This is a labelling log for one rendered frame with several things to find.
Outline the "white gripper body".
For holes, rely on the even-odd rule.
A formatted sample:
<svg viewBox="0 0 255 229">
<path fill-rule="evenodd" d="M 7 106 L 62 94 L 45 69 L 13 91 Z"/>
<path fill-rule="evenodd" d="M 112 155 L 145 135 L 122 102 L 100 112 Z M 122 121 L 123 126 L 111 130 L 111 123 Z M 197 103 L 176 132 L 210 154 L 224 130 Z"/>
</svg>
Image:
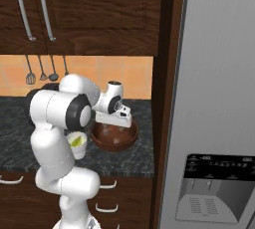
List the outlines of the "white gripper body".
<svg viewBox="0 0 255 229">
<path fill-rule="evenodd" d="M 105 114 L 101 112 L 96 112 L 96 122 L 116 125 L 121 127 L 130 127 L 131 114 L 125 114 L 125 113 Z"/>
</svg>

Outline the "brown wooden ice bowl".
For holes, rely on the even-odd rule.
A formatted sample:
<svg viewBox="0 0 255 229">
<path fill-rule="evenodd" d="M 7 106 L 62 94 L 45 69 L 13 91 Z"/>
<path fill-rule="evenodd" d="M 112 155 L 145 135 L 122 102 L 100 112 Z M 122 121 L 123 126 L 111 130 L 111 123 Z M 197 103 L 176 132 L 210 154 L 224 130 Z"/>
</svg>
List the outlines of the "brown wooden ice bowl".
<svg viewBox="0 0 255 229">
<path fill-rule="evenodd" d="M 130 127 L 95 122 L 91 130 L 91 139 L 100 149 L 120 152 L 130 148 L 136 141 L 139 127 L 135 120 Z"/>
</svg>

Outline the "white glass of lemonade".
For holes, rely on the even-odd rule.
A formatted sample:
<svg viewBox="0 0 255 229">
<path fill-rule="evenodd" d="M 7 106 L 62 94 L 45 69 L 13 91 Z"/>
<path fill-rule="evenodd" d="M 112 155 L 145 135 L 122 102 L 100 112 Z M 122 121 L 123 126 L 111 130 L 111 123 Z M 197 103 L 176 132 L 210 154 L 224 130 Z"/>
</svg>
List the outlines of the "white glass of lemonade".
<svg viewBox="0 0 255 229">
<path fill-rule="evenodd" d="M 86 155 L 88 137 L 84 132 L 74 131 L 67 135 L 75 159 L 82 159 Z"/>
</svg>

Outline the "grey fridge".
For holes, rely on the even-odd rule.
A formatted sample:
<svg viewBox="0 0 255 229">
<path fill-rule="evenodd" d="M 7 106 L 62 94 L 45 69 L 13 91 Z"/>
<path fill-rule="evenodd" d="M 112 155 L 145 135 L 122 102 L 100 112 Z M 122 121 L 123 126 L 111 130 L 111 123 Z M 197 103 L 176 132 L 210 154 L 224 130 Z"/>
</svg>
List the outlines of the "grey fridge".
<svg viewBox="0 0 255 229">
<path fill-rule="evenodd" d="M 255 229 L 255 0 L 183 0 L 158 229 Z"/>
</svg>

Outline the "hanging dark utensil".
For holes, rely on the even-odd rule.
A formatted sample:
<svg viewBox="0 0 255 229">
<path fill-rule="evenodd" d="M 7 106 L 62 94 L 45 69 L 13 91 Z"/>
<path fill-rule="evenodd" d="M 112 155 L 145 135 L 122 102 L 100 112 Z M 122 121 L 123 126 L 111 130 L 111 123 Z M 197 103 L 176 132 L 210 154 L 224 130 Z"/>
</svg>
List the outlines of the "hanging dark utensil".
<svg viewBox="0 0 255 229">
<path fill-rule="evenodd" d="M 69 74 L 68 72 L 68 67 L 67 67 L 67 62 L 66 62 L 66 56 L 63 56 L 63 61 L 64 61 L 64 67 L 65 67 L 65 76 Z"/>
</svg>

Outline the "hanging dark ladle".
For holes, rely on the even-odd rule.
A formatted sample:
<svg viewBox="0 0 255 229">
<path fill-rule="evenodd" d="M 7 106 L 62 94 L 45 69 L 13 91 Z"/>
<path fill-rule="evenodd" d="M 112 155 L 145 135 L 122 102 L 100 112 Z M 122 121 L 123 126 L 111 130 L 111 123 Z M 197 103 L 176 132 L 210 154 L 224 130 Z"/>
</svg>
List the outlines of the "hanging dark ladle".
<svg viewBox="0 0 255 229">
<path fill-rule="evenodd" d="M 52 64 L 52 68 L 53 68 L 53 73 L 49 76 L 49 79 L 52 82 L 56 82 L 59 79 L 59 75 L 56 73 L 53 56 L 50 56 L 50 59 L 51 59 L 51 64 Z"/>
</svg>

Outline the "hanging slotted spatula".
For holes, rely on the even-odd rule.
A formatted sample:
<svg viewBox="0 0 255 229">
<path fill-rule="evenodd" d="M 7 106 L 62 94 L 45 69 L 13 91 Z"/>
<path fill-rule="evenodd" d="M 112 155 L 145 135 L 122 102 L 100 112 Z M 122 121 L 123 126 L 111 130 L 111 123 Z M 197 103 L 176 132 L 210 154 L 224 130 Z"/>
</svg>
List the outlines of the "hanging slotted spatula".
<svg viewBox="0 0 255 229">
<path fill-rule="evenodd" d="M 36 76 L 32 72 L 32 68 L 31 68 L 31 65 L 30 65 L 29 57 L 25 56 L 25 58 L 26 58 L 26 62 L 27 62 L 27 65 L 28 65 L 28 69 L 29 69 L 29 73 L 26 76 L 26 84 L 27 85 L 34 85 L 36 83 Z"/>
</svg>

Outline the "dark wood cupboard door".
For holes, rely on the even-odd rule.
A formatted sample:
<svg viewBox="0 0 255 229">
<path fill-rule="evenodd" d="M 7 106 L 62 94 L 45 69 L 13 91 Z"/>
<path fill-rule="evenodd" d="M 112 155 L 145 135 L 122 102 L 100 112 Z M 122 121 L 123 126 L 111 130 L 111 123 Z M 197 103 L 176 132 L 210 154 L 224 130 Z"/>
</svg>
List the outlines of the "dark wood cupboard door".
<svg viewBox="0 0 255 229">
<path fill-rule="evenodd" d="M 23 1 L 36 41 L 27 37 L 18 0 L 0 0 L 0 55 L 47 54 L 37 0 Z"/>
<path fill-rule="evenodd" d="M 53 55 L 154 56 L 161 0 L 46 0 Z"/>
</svg>

